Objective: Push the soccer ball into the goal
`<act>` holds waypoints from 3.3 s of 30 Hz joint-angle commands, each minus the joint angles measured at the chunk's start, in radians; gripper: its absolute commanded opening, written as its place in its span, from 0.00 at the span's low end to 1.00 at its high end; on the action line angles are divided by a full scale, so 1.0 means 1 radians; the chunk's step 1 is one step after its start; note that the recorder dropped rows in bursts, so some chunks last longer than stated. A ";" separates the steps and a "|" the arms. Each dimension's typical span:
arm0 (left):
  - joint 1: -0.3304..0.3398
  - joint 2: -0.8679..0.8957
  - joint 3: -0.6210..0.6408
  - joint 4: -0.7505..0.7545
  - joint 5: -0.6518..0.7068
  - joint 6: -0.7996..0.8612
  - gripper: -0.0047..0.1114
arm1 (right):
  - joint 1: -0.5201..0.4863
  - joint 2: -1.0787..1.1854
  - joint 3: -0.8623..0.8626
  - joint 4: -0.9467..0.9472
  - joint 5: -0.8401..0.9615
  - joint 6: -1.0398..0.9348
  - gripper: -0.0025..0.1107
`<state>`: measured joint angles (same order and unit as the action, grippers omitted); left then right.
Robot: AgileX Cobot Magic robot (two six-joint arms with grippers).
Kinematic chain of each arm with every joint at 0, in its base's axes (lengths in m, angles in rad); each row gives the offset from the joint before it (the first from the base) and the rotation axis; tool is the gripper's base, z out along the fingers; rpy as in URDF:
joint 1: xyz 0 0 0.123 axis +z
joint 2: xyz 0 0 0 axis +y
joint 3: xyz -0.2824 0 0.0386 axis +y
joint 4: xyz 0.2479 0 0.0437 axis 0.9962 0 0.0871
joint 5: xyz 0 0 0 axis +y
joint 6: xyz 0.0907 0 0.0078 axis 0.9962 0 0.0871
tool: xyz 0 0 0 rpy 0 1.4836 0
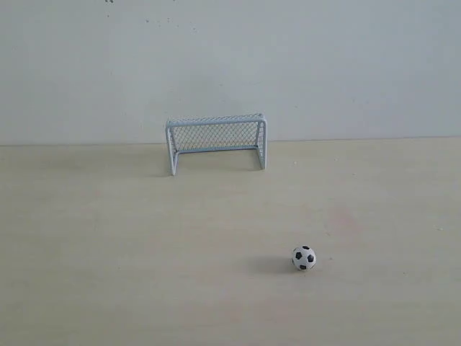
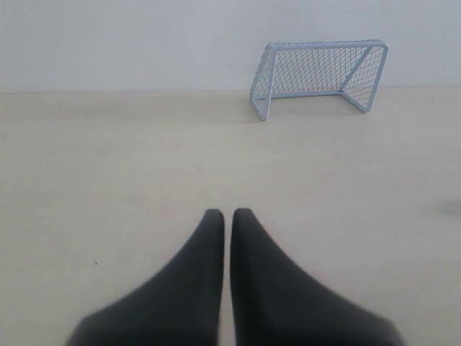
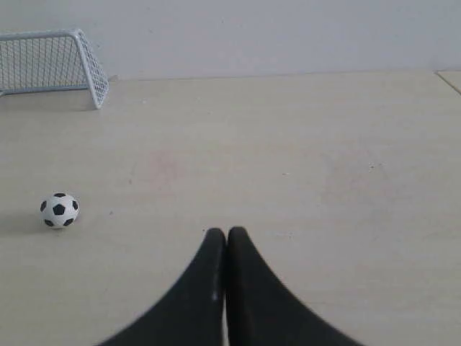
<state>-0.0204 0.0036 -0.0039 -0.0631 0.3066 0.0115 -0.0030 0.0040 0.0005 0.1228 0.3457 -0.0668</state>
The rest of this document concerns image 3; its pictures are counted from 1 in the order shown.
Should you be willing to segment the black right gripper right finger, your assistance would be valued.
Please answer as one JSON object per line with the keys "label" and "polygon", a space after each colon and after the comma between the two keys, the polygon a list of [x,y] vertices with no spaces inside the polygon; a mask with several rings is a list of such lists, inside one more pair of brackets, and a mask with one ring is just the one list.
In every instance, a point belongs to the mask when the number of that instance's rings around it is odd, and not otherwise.
{"label": "black right gripper right finger", "polygon": [[228,233],[226,311],[231,345],[360,345],[305,306],[273,273],[242,226]]}

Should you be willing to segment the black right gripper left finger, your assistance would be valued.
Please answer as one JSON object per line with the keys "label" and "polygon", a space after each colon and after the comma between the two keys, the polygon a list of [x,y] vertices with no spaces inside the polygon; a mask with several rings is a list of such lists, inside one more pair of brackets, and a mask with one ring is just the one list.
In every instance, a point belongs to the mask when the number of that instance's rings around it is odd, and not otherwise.
{"label": "black right gripper left finger", "polygon": [[222,345],[226,240],[208,229],[196,255],[166,294],[103,345]]}

